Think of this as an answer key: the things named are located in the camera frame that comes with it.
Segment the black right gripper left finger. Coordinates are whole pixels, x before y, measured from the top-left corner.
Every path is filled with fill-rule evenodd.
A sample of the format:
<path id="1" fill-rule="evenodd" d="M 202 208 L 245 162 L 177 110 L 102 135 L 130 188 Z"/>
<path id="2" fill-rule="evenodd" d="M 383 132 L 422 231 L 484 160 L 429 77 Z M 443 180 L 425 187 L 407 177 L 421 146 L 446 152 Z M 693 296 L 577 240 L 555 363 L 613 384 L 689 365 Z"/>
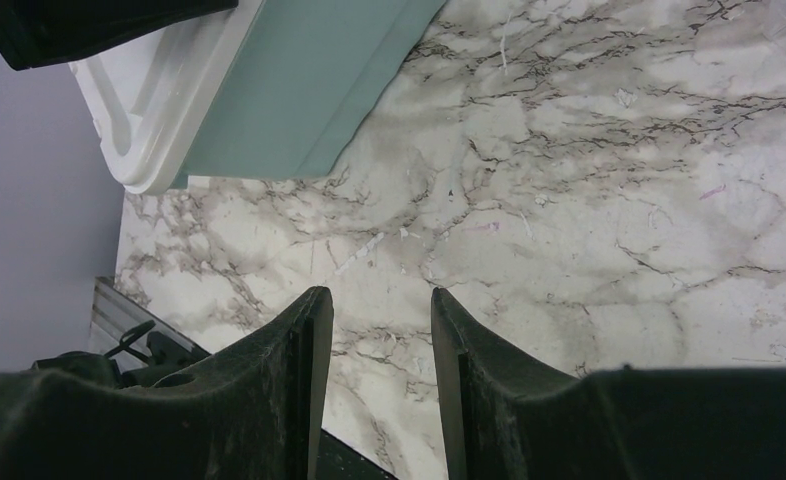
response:
<path id="1" fill-rule="evenodd" d="M 150 387 L 0 374 L 0 479 L 312 479 L 333 318 L 312 287 Z"/>

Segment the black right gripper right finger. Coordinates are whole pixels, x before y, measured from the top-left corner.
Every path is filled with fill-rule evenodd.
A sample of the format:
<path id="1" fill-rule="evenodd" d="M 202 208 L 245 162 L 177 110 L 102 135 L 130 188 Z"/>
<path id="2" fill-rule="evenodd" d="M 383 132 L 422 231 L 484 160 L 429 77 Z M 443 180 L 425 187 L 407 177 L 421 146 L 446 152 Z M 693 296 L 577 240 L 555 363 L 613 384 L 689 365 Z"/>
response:
<path id="1" fill-rule="evenodd" d="M 576 378 L 442 288 L 431 334 L 453 479 L 786 479 L 786 368 Z"/>

